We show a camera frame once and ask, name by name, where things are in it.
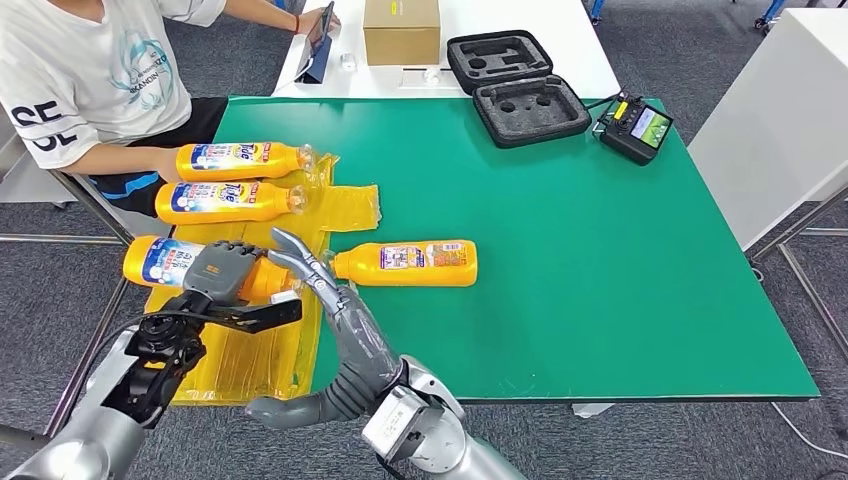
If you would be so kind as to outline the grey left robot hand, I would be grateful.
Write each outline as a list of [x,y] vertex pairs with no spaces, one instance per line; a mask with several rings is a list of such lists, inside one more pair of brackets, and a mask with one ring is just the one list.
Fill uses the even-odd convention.
[[267,250],[241,241],[219,240],[203,247],[186,271],[182,288],[198,292],[213,304],[248,304],[242,289]]

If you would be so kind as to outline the person's left hand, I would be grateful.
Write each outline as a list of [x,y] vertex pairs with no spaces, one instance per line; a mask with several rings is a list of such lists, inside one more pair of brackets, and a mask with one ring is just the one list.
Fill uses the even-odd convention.
[[329,32],[340,26],[341,21],[330,5],[306,11],[298,15],[296,20],[298,34],[308,34],[312,30]]

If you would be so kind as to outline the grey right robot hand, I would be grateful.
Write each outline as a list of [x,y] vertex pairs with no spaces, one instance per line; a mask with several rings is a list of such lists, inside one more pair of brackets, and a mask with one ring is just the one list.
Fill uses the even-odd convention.
[[320,391],[289,400],[258,397],[248,403],[245,412],[278,429],[356,419],[398,378],[402,370],[399,355],[388,345],[358,293],[338,284],[329,266],[297,235],[274,227],[271,237],[277,247],[268,251],[268,259],[309,286],[323,305],[335,336],[339,367]]

